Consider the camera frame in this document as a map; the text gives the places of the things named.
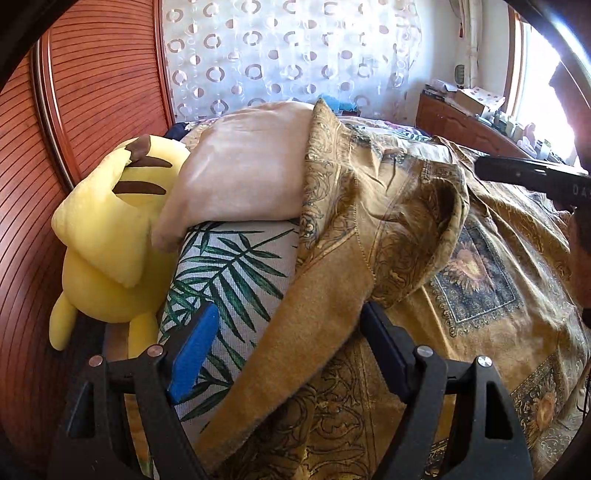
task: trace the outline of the metal screw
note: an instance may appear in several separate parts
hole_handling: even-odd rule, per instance
[[[160,356],[164,352],[164,348],[162,345],[152,345],[148,347],[148,356]]]
[[[478,363],[484,367],[484,368],[488,368],[492,365],[492,360],[490,359],[490,357],[486,356],[486,355],[481,355],[478,357]]]
[[[88,364],[91,367],[98,367],[102,362],[103,362],[102,355],[91,356],[90,359],[88,360]]]
[[[423,358],[429,358],[433,354],[433,349],[427,345],[419,345],[417,347],[417,353]]]

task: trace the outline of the sheer curtain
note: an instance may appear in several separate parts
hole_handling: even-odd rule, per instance
[[[465,66],[465,88],[480,86],[478,50],[482,44],[482,0],[459,0],[462,33],[458,63]]]
[[[178,121],[321,93],[395,120],[421,43],[414,0],[163,0],[163,29]]]

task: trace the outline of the pillow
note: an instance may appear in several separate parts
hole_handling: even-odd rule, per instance
[[[274,102],[223,116],[202,133],[152,231],[163,251],[205,221],[287,220],[301,212],[313,105]]]

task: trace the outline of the dark blue fabric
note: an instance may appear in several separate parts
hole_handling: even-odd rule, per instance
[[[164,134],[164,138],[168,138],[170,140],[181,141],[183,139],[183,137],[190,132],[190,130],[185,130],[185,127],[187,125],[188,125],[187,122],[179,122],[177,124],[174,124]]]

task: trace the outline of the pikachu plush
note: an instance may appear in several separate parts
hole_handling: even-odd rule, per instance
[[[67,346],[78,311],[103,322],[129,322],[130,358],[156,343],[155,315],[177,256],[152,248],[150,230],[188,156],[175,140],[129,140],[57,208],[51,227],[67,249],[63,292],[50,317],[53,348]]]

